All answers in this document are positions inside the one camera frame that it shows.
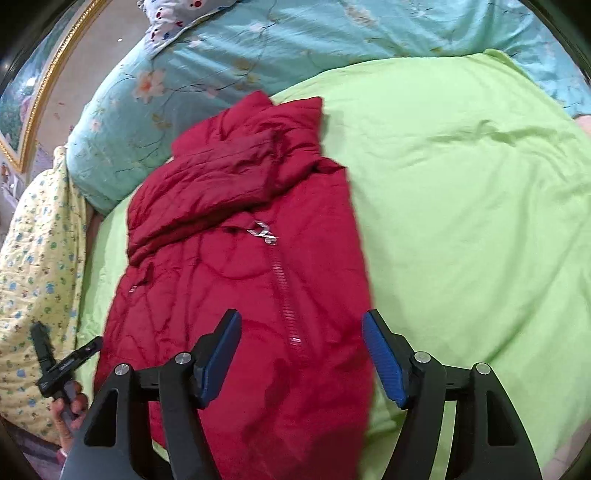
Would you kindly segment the person's left hand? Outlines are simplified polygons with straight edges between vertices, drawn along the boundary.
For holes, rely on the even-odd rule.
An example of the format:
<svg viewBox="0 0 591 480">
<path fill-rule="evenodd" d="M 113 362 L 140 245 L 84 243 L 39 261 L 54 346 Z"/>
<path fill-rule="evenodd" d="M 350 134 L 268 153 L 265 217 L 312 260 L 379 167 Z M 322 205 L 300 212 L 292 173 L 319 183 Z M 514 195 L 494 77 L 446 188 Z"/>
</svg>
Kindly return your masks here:
<svg viewBox="0 0 591 480">
<path fill-rule="evenodd" d="M 54 399 L 50 407 L 53 423 L 59 435 L 60 449 L 65 455 L 69 454 L 74 444 L 75 433 L 84 422 L 89 405 L 81 384 L 74 381 L 72 387 L 75 392 L 72 400 Z"/>
</svg>

